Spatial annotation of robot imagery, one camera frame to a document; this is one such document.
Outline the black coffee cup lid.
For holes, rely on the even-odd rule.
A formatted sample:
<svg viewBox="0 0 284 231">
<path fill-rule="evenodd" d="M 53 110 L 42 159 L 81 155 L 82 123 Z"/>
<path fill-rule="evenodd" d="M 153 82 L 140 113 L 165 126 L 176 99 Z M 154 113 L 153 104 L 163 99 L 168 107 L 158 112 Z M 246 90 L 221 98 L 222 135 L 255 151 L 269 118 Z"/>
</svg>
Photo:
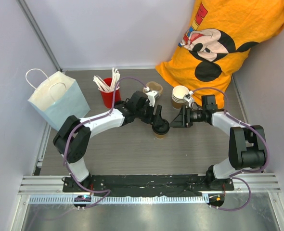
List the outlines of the black coffee cup lid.
<svg viewBox="0 0 284 231">
<path fill-rule="evenodd" d="M 155 134 L 165 135 L 169 132 L 169 122 L 162 119 L 159 124 L 152 125 L 152 130 Z"/>
</svg>

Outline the brown paper cup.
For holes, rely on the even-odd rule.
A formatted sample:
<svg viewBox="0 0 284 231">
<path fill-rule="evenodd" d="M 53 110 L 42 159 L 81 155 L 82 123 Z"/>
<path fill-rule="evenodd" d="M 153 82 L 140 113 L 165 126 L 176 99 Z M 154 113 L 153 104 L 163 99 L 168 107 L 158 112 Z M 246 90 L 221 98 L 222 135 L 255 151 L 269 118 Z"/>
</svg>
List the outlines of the brown paper cup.
<svg viewBox="0 0 284 231">
<path fill-rule="evenodd" d="M 157 139 L 163 139 L 167 136 L 167 132 L 166 133 L 156 133 L 156 132 L 153 132 L 154 133 L 154 136 L 157 138 Z"/>
</svg>

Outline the light blue paper bag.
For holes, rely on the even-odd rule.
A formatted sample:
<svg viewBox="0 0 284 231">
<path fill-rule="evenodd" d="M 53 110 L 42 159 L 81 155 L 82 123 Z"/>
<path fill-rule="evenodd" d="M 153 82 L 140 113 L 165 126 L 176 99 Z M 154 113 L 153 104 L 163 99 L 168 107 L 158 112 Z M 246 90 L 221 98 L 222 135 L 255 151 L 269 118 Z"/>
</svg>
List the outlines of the light blue paper bag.
<svg viewBox="0 0 284 231">
<path fill-rule="evenodd" d="M 45 80 L 35 87 L 28 80 L 28 74 L 41 69 L 33 68 L 26 72 L 27 83 L 34 88 L 28 101 L 44 120 L 56 131 L 59 131 L 69 116 L 83 118 L 90 111 L 90 107 L 77 81 L 60 71 L 51 76 L 45 72 Z"/>
</svg>

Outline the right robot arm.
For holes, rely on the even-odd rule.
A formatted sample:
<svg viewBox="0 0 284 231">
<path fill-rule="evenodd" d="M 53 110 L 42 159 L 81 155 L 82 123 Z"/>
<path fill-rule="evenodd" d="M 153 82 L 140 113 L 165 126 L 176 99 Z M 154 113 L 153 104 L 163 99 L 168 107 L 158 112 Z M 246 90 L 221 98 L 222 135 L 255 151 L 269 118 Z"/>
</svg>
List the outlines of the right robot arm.
<svg viewBox="0 0 284 231">
<path fill-rule="evenodd" d="M 206 122 L 229 136 L 228 157 L 206 171 L 205 184 L 218 189 L 227 179 L 241 172 L 260 170 L 267 163 L 265 133 L 262 126 L 251 126 L 219 109 L 214 95 L 202 97 L 202 108 L 182 106 L 170 123 L 171 128 L 189 128 L 193 123 Z"/>
</svg>

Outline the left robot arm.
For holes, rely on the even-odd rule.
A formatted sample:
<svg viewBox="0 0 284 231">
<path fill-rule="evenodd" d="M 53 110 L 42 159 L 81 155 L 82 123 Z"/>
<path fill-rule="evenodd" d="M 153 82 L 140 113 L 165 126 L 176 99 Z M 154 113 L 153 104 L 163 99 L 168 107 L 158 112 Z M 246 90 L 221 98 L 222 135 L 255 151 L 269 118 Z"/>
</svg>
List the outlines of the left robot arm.
<svg viewBox="0 0 284 231">
<path fill-rule="evenodd" d="M 90 188 L 90 173 L 84 162 L 84 154 L 90 138 L 112 128 L 122 127 L 136 118 L 152 126 L 155 134 L 169 131 L 169 123 L 162 118 L 162 106 L 155 106 L 158 91 L 136 91 L 131 98 L 118 101 L 114 107 L 97 116 L 77 118 L 69 116 L 53 139 L 53 145 L 65 159 L 74 187 L 80 192 Z"/>
</svg>

